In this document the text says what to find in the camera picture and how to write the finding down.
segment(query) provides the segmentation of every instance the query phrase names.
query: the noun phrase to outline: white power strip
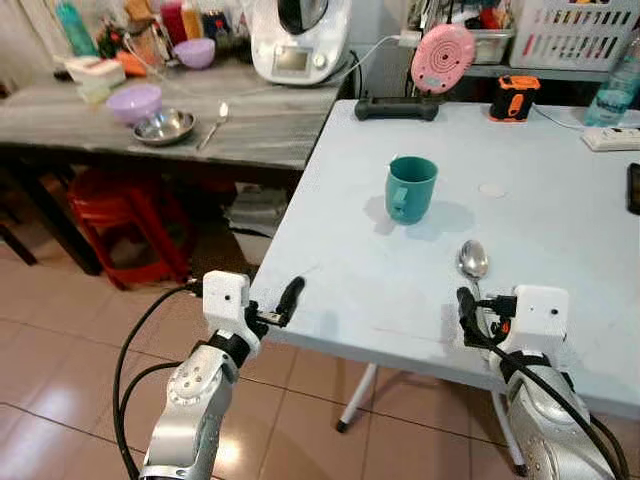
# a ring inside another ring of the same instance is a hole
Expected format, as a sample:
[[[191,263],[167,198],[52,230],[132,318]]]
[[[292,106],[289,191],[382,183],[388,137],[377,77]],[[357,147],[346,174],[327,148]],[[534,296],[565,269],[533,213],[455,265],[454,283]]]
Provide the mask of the white power strip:
[[[589,128],[582,140],[594,152],[640,150],[640,128]]]

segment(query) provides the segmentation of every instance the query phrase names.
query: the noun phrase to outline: plastic bottle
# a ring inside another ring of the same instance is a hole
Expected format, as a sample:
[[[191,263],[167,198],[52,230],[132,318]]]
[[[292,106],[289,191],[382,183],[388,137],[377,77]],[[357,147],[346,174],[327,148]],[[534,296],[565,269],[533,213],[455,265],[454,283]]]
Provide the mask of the plastic bottle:
[[[202,38],[202,20],[200,20],[200,12],[193,6],[190,0],[182,2],[182,23],[184,31],[187,32],[189,40],[193,38]]]
[[[180,2],[169,2],[160,7],[162,23],[167,29],[171,43],[173,43],[174,46],[187,39],[187,34],[184,31],[184,25],[182,23],[182,15],[180,13],[181,7]]]
[[[617,125],[640,89],[640,32],[600,86],[585,115],[587,126]]]
[[[84,23],[82,23],[82,17],[76,7],[73,6],[73,3],[68,0],[58,0],[55,10],[56,16],[67,34],[74,55],[98,56],[98,50],[93,44],[91,36],[87,32]]]

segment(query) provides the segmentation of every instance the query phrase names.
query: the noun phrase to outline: mug handle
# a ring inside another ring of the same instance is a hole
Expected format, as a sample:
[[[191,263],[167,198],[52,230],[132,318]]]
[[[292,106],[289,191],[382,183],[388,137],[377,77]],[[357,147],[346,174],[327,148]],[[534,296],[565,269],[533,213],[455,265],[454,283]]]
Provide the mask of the mug handle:
[[[398,188],[391,201],[393,209],[400,215],[404,215],[404,206],[407,203],[407,191],[404,187]]]

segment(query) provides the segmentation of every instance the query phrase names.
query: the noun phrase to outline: cup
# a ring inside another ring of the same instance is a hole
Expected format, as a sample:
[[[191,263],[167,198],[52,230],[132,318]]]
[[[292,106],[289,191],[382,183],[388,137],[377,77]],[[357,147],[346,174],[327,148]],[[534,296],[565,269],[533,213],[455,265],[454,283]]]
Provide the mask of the cup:
[[[385,205],[389,216],[398,223],[411,225],[424,216],[438,167],[422,157],[398,157],[389,164]]]

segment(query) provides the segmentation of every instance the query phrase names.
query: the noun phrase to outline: light blue table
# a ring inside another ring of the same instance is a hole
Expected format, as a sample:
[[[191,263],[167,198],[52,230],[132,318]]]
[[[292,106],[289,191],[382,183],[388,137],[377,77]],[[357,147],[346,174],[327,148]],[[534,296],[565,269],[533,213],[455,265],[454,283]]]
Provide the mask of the light blue table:
[[[500,124],[486,105],[450,103],[432,123],[359,122],[354,104],[336,103],[253,284],[252,298],[270,308],[294,276],[307,279],[274,338],[503,390],[458,327],[455,292],[466,282],[454,257],[476,238],[491,257],[484,293],[569,291],[562,362],[578,393],[594,410],[640,418],[640,221],[625,208],[627,165],[640,153],[593,153],[579,131],[535,112]],[[572,109],[545,111],[577,123]],[[414,226],[384,211],[394,155],[440,168]]]

